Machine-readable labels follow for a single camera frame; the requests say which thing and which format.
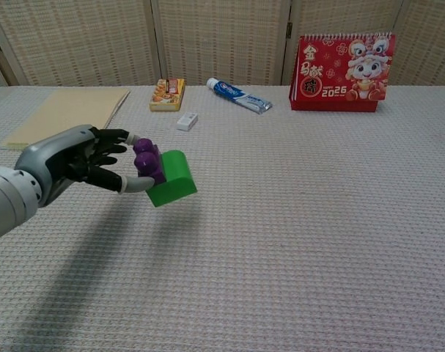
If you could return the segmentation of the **white woven tablecloth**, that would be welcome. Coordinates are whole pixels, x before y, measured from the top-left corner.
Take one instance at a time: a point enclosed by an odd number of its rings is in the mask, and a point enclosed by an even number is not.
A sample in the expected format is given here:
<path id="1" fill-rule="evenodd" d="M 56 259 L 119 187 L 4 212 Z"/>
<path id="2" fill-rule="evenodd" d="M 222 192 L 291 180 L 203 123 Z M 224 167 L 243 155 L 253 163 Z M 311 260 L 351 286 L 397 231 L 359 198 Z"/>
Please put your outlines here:
<path id="1" fill-rule="evenodd" d="M 131 87 L 111 121 L 182 150 L 198 191 L 79 183 L 0 239 L 0 352 L 445 352 L 445 87 L 369 114 L 255 114 Z"/>

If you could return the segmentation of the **blue white toothpaste tube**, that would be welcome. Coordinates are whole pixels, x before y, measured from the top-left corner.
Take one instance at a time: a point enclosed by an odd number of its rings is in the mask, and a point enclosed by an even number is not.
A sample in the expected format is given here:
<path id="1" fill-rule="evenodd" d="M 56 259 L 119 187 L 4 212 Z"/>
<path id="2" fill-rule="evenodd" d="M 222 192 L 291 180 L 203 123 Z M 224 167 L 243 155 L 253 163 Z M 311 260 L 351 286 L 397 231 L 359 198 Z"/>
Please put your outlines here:
<path id="1" fill-rule="evenodd" d="M 218 80 L 217 78 L 209 78 L 206 85 L 216 95 L 257 114 L 263 114 L 273 107 L 273 104 L 270 101 L 244 92 L 243 90 Z"/>

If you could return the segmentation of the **yellow orange snack box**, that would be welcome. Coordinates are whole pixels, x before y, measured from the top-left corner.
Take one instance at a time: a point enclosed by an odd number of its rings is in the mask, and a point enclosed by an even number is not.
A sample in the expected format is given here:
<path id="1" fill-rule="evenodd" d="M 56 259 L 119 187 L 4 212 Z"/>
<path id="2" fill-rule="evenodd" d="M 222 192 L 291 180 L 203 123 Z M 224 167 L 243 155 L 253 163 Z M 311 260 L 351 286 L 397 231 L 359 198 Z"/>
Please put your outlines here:
<path id="1" fill-rule="evenodd" d="M 184 92 L 184 78 L 159 79 L 150 99 L 150 111 L 179 111 Z"/>

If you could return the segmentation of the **purple toy brick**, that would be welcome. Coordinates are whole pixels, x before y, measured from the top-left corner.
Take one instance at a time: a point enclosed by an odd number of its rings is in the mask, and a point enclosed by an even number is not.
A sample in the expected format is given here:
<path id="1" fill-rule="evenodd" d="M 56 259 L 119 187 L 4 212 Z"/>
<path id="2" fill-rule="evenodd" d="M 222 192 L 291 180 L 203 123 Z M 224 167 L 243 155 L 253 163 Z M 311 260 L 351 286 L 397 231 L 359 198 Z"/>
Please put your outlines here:
<path id="1" fill-rule="evenodd" d="M 139 139 L 133 146 L 133 151 L 136 154 L 134 166 L 139 177 L 151 177 L 156 185 L 166 182 L 157 144 L 154 144 L 151 139 Z"/>

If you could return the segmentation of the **red 2026 desk calendar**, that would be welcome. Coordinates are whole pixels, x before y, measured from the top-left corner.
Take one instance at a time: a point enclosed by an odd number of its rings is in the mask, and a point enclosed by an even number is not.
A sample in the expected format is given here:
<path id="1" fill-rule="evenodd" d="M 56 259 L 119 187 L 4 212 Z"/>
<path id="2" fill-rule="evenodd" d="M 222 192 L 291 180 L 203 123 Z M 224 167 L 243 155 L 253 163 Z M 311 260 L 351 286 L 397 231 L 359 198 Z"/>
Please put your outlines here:
<path id="1" fill-rule="evenodd" d="M 376 111 L 386 97 L 395 43 L 391 32 L 300 36 L 291 109 Z"/>

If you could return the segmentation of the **beige notebook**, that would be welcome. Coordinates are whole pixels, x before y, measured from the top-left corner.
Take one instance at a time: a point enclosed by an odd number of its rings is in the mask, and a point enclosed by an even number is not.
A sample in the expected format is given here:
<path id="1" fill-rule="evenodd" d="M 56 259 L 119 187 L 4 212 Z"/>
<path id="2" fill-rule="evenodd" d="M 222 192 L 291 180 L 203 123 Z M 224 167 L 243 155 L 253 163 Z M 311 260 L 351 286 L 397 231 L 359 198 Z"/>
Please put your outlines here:
<path id="1" fill-rule="evenodd" d="M 78 125 L 106 128 L 129 93 L 122 87 L 56 89 L 2 142 L 2 147 L 22 150 Z"/>

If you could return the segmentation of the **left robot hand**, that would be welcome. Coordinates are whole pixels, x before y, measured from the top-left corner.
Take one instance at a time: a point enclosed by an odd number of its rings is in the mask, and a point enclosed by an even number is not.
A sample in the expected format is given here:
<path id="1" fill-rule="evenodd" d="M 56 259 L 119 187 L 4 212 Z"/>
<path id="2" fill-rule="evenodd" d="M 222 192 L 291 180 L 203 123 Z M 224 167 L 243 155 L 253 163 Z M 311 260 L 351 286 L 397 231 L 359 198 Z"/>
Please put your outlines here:
<path id="1" fill-rule="evenodd" d="M 26 147 L 15 169 L 28 172 L 42 190 L 39 206 L 50 205 L 73 183 L 87 183 L 109 191 L 139 193 L 155 185 L 151 177 L 126 177 L 104 168 L 117 162 L 138 136 L 123 129 L 78 125 Z"/>

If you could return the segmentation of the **woven folding screen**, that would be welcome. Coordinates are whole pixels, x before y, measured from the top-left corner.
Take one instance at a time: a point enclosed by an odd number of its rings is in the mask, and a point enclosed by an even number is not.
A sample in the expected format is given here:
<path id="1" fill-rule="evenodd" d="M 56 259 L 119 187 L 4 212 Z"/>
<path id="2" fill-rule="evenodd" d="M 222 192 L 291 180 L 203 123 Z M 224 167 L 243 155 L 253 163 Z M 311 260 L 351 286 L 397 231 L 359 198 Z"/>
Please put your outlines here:
<path id="1" fill-rule="evenodd" d="M 391 32 L 394 85 L 445 85 L 445 0 L 0 0 L 9 85 L 290 83 L 303 34 Z"/>

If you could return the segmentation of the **small white box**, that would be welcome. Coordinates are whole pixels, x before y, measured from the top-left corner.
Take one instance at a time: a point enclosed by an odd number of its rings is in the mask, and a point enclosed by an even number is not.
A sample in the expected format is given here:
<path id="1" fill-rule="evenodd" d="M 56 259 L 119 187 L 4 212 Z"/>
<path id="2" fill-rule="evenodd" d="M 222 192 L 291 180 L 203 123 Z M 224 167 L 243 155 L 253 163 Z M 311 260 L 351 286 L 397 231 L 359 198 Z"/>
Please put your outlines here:
<path id="1" fill-rule="evenodd" d="M 190 131 L 198 121 L 198 114 L 186 112 L 178 121 L 177 129 L 179 131 Z"/>

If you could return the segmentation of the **green toy brick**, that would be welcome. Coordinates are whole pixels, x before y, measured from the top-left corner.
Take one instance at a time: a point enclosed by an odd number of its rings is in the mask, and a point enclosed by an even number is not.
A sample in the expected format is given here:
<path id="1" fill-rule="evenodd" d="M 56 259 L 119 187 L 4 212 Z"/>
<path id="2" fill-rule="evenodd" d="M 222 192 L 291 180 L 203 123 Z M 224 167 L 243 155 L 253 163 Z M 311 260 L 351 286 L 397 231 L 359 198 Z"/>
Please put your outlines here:
<path id="1" fill-rule="evenodd" d="M 197 192 L 184 152 L 170 150 L 162 153 L 161 166 L 166 181 L 147 191 L 147 196 L 155 207 L 167 205 Z"/>

